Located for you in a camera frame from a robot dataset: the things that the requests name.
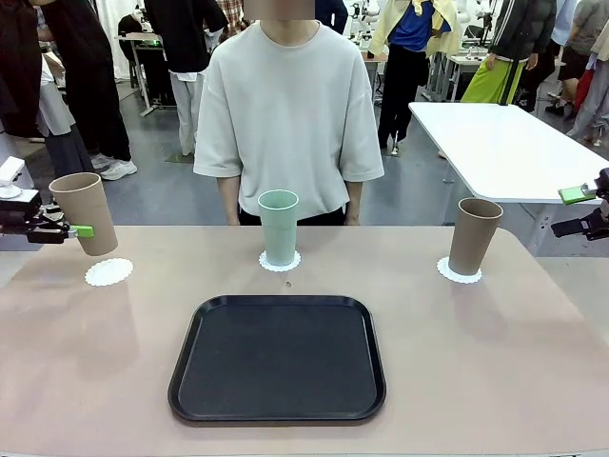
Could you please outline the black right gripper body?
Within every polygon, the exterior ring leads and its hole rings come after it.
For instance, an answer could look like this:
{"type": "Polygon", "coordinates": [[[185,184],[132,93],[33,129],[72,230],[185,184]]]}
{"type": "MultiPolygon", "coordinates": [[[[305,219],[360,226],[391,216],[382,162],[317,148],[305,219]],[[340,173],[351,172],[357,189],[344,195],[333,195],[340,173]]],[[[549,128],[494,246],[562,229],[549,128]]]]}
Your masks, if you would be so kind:
{"type": "Polygon", "coordinates": [[[609,168],[602,169],[597,178],[597,196],[602,200],[600,214],[607,222],[609,219],[609,168]]]}

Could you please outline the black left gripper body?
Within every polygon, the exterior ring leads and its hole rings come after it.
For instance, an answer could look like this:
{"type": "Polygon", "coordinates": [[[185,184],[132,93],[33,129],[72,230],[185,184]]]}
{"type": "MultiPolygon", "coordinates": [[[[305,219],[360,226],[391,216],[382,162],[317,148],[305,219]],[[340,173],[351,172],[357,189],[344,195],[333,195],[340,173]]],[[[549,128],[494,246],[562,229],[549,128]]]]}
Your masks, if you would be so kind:
{"type": "Polygon", "coordinates": [[[23,189],[16,197],[2,198],[1,233],[26,234],[40,208],[41,195],[36,189],[23,189]]]}

